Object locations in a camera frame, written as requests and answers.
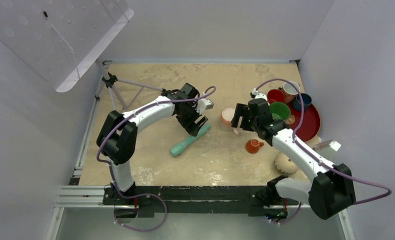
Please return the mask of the pink white mug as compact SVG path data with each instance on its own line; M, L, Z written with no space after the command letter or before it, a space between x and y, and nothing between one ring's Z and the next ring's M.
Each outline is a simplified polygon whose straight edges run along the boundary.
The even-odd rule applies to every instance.
M234 132L236 135L239 135L240 134L239 130L231 126L234 114L235 114L234 108L231 107L225 108L220 113L218 126L220 127L221 130L225 132Z

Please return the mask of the teal pen tube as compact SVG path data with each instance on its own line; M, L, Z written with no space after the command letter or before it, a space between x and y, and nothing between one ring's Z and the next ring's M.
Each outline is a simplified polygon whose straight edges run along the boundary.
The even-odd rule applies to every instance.
M205 135L212 127L212 124L206 124L200 128L196 136L190 135L185 138L181 142L176 143L170 150L170 154L173 157L177 157L182 154L189 146L191 146L194 142L199 140L203 135Z

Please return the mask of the large white cat mug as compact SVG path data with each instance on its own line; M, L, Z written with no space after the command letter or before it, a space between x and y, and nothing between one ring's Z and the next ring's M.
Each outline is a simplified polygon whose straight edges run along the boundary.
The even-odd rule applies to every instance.
M278 115L282 120L287 120L291 115L290 108L283 102L273 102L269 108L271 113Z

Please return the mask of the red glossy mug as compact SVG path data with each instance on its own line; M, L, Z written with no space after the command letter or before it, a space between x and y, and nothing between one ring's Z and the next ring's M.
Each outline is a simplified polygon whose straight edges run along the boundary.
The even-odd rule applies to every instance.
M267 93L267 101L269 104L279 102L279 103L284 103L286 100L286 96L281 90L278 89L271 89Z

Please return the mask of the small orange cup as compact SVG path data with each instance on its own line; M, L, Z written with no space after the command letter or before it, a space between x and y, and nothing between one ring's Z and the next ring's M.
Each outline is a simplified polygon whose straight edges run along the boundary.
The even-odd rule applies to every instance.
M256 154L261 147L263 147L265 144L258 139L250 139L246 142L245 144L245 150L250 153L250 154Z

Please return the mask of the pink brown mug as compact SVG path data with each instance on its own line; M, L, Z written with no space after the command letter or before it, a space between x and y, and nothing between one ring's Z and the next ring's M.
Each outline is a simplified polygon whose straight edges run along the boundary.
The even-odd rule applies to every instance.
M301 86L299 83L293 81L291 83L285 82L281 91L285 96L284 103L288 104L301 92Z

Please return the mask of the blue mug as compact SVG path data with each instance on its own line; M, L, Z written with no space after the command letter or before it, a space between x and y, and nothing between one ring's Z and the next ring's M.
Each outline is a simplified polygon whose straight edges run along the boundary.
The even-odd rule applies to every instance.
M303 106L303 111L306 111L313 103L312 97L306 93L301 93L300 96L297 95L292 100L292 107L297 110L301 111Z

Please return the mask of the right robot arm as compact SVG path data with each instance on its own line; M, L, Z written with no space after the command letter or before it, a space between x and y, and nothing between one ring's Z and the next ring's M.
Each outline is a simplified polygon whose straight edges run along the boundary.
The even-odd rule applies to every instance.
M309 205L322 220L356 203L350 168L324 158L295 136L283 120L273 119L265 99L255 98L247 104L238 103L231 126L255 132L260 139L285 154L308 177L309 182L296 181L287 176L269 181L264 197L271 203L292 199Z

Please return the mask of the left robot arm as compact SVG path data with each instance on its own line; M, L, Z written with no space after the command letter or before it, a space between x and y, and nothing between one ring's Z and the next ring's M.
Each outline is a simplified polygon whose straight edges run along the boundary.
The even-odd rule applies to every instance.
M174 116L190 136L197 136L207 122L204 111L214 103L208 98L216 91L210 86L203 94L191 84L181 89L166 90L155 100L137 109L120 113L111 111L100 130L96 144L96 159L109 166L115 198L123 205L135 197L131 188L135 181L131 174L130 159L135 150L139 133L160 120Z

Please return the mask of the cream teapot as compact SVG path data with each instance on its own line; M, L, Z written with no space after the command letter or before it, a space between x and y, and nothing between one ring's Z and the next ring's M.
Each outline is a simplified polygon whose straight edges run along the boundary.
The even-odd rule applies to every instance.
M274 158L275 168L283 175L293 175L298 171L298 166L292 162L284 153L278 153Z

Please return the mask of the red round tray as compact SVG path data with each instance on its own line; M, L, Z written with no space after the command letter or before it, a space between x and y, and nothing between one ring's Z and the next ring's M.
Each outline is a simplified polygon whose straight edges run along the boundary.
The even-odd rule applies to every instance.
M295 129L300 122L301 112L296 110L292 102L289 102L287 106L290 109L290 116L286 120L286 123L291 129ZM321 128L321 117L317 108L312 104L308 109L304 111L303 122L300 128L297 130L296 135L304 142L312 140L319 132Z

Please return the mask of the tripod stand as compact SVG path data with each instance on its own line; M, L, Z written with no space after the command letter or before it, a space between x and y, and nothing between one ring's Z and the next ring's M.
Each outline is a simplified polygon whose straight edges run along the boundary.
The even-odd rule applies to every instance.
M148 85L148 84L144 84L144 83L140 83L140 82L131 81L131 80L122 79L122 78L117 77L115 74L112 74L112 73L109 72L109 65L111 64L111 61L102 61L99 58L97 58L94 63L97 65L97 67L99 68L100 73L101 73L101 80L100 80L100 83L98 85L97 91L96 91L96 93L94 95L94 98L97 101L99 101L101 99L102 92L104 91L104 89L106 89L108 94L109 94L109 99L110 99L110 102L112 104L113 110L117 110L118 109L116 100L121 105L121 110L122 111L128 110L129 107L135 102L137 97L141 94L141 92L144 89L150 89L150 90L158 91L158 92L161 92L161 93L166 91L165 88L152 86L152 85ZM130 101L129 104L127 104L125 102L125 100L124 100L124 98L123 98L123 96L121 94L121 91L117 87L117 83L122 83L122 84L125 84L125 85L131 85L131 86L135 86L135 87L140 87L140 89L134 95L134 97L132 98L132 100Z

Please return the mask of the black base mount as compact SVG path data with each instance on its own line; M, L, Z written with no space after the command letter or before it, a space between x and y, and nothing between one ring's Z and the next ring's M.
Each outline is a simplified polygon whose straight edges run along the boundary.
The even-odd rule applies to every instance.
M155 213L179 214L245 214L285 216L285 209L298 202L269 196L266 186L134 186L121 197L112 187L104 189L105 206L132 207L138 217Z

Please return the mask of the white box on wall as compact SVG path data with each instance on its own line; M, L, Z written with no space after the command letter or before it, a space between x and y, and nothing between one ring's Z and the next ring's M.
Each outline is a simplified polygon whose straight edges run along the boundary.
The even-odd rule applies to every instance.
M335 154L341 146L338 141L328 140L316 144L312 149L320 155Z

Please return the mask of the aluminium frame rail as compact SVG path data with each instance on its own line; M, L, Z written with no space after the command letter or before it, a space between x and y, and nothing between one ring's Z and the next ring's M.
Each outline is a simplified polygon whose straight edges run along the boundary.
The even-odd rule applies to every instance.
M222 110L249 100L250 91L261 82L283 78L301 83L295 63L112 63L109 72L121 79L161 88L191 83L203 91L216 86L211 96L214 108L207 114L211 129L179 157L169 149L187 136L174 118L163 119L144 130L132 158L132 175L139 186L153 185L264 185L278 175L273 165L277 151L263 147L257 154L245 151L250 132L239 135L219 126ZM353 240L347 213L321 220L303 206L296 217L277 227L263 217L247 214L161 213L150 218L128 218L134 230L114 222L112 206L103 205L108 168L96 161L96 138L111 109L109 94L102 93L78 186L63 186L56 200L51 233L56 240Z

